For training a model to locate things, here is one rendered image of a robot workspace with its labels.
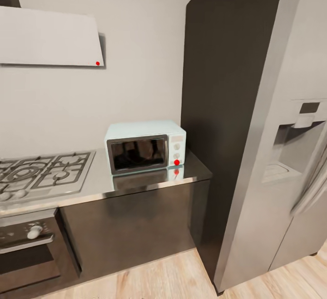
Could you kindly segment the microwave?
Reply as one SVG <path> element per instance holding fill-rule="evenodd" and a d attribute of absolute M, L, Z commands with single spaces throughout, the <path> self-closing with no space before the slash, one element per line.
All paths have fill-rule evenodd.
<path fill-rule="evenodd" d="M 183 165 L 186 136 L 172 120 L 111 123 L 104 138 L 111 175 Z"/>

